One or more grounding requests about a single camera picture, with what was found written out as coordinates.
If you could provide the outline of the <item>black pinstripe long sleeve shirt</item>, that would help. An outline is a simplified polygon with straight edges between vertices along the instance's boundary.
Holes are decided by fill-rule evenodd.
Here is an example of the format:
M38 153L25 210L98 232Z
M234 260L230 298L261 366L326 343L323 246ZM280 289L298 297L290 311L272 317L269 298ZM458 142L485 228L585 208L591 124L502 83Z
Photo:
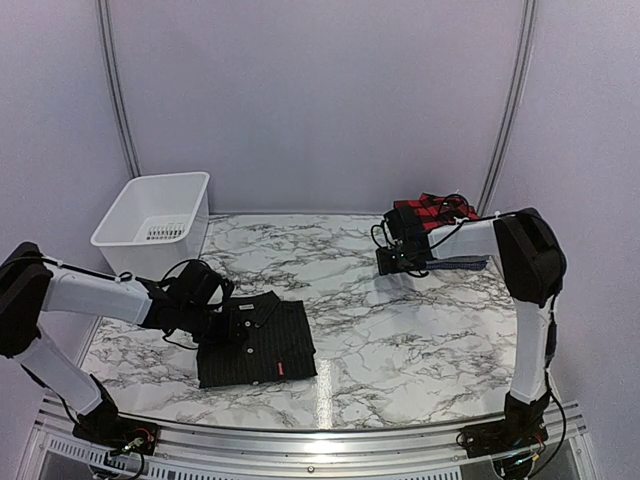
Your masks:
M304 303L270 291L232 298L221 311L233 329L221 342L198 348L201 389L305 380L317 375Z

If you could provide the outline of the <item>red black plaid shirt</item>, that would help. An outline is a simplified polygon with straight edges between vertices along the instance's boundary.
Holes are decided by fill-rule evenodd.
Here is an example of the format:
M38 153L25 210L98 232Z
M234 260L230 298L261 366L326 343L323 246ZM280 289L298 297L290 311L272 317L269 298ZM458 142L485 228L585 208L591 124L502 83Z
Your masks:
M479 219L475 208L458 193L447 196L422 193L417 200L396 200L393 207L409 210L427 232L444 225L455 225L462 220Z

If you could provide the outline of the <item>blue shirt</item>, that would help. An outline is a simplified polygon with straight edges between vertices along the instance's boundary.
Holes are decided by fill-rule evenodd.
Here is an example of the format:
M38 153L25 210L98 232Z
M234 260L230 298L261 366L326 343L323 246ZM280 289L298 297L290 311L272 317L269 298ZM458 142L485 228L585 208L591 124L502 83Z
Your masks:
M426 271L438 270L463 270L463 271L481 271L486 268L488 258L486 256L467 256L454 257L448 259L440 259L429 261L425 264Z

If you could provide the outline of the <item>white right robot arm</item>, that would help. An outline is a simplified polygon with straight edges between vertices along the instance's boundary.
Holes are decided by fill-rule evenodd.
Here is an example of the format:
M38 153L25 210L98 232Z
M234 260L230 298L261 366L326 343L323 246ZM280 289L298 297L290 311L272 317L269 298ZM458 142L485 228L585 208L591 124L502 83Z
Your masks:
M495 438L515 448L529 437L550 402L548 369L555 356L555 304L563 288L566 257L534 208L484 218L458 216L428 230L409 206L384 214L390 239L376 249L381 275L426 272L437 262L493 256L500 262L517 316L515 370Z

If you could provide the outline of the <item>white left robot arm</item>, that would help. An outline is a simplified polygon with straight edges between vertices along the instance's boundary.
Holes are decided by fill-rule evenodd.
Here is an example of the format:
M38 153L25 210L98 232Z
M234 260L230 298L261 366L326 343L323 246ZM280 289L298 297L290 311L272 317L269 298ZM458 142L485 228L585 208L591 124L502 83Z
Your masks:
M1 265L1 354L65 400L106 445L125 438L126 423L101 383L71 362L38 324L44 312L113 318L166 335L183 331L200 347L242 338L227 310L232 281L205 262L179 262L159 281L86 270L20 244Z

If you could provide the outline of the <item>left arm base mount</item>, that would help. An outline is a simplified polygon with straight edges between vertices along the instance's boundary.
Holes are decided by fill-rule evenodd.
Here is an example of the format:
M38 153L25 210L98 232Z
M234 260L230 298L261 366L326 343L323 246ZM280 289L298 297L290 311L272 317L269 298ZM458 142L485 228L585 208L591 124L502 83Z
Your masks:
M154 453L160 427L158 424L134 418L118 417L105 435L94 435L82 424L73 427L76 438L108 447L114 454Z

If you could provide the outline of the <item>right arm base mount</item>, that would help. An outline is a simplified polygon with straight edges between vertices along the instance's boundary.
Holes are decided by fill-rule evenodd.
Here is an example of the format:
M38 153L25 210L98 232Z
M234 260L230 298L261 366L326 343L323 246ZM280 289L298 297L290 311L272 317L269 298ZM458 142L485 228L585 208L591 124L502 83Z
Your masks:
M548 433L542 420L528 427L519 427L503 419L463 427L456 437L456 443L469 458L477 458L540 446L547 439Z

